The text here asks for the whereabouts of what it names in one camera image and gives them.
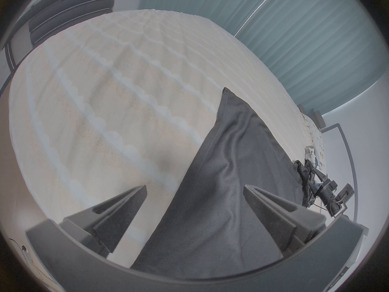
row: floor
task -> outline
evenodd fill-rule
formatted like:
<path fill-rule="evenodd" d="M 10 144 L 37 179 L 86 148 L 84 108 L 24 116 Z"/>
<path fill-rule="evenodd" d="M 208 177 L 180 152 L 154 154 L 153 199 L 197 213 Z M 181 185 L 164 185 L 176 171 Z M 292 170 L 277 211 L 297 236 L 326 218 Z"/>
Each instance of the floor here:
<path fill-rule="evenodd" d="M 9 245 L 14 246 L 19 253 L 19 260 L 29 268 L 39 280 L 42 280 L 51 291 L 62 291 L 62 288 L 53 282 L 53 278 L 40 264 L 26 238 L 25 231 L 44 221 L 46 216 L 38 207 L 26 183 L 22 178 L 16 162 L 14 150 L 9 136 L 8 96 L 10 85 L 0 97 L 0 224 L 5 231 L 4 237 Z M 28 255 L 23 254 L 21 247 L 27 248 Z"/>

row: bed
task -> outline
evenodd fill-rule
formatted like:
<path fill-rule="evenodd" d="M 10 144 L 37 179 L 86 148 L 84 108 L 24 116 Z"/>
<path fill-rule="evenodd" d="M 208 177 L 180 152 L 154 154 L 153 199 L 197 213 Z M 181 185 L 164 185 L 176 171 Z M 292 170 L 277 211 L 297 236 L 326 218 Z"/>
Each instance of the bed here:
<path fill-rule="evenodd" d="M 146 185 L 146 201 L 108 256 L 130 267 L 214 126 L 224 87 L 250 105 L 291 161 L 304 161 L 313 142 L 291 97 L 208 19 L 114 12 L 52 36 L 11 83 L 10 135 L 29 191 L 59 223 Z"/>

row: striped bed sheet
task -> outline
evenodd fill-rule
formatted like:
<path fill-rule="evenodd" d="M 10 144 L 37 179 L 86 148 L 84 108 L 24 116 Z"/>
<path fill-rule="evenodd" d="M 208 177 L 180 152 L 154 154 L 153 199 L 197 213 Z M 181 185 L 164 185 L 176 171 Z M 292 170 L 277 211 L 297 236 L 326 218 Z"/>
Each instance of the striped bed sheet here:
<path fill-rule="evenodd" d="M 161 220 L 228 87 L 289 158 L 312 144 L 269 69 L 208 19 L 172 11 L 105 14 L 58 33 L 19 66 L 9 128 L 27 187 L 57 223 L 129 188 L 148 197 L 108 259 L 129 267 Z"/>

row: gray cloth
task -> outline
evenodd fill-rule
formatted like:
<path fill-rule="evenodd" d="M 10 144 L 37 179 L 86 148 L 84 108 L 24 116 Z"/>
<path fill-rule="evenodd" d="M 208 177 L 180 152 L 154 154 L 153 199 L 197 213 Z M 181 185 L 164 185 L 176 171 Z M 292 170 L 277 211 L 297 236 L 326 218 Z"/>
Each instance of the gray cloth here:
<path fill-rule="evenodd" d="M 245 184 L 302 204 L 297 166 L 251 107 L 225 88 L 214 127 L 132 268 L 214 278 L 281 259 L 243 196 Z"/>

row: green curtain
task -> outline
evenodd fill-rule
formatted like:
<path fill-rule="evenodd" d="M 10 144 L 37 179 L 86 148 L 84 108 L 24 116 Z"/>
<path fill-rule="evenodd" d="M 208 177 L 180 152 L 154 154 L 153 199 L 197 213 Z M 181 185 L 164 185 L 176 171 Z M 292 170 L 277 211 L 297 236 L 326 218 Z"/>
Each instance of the green curtain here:
<path fill-rule="evenodd" d="M 235 35 L 264 0 L 140 0 L 139 9 L 209 18 Z M 297 105 L 322 114 L 385 72 L 388 52 L 358 0 L 267 0 L 236 36 Z"/>

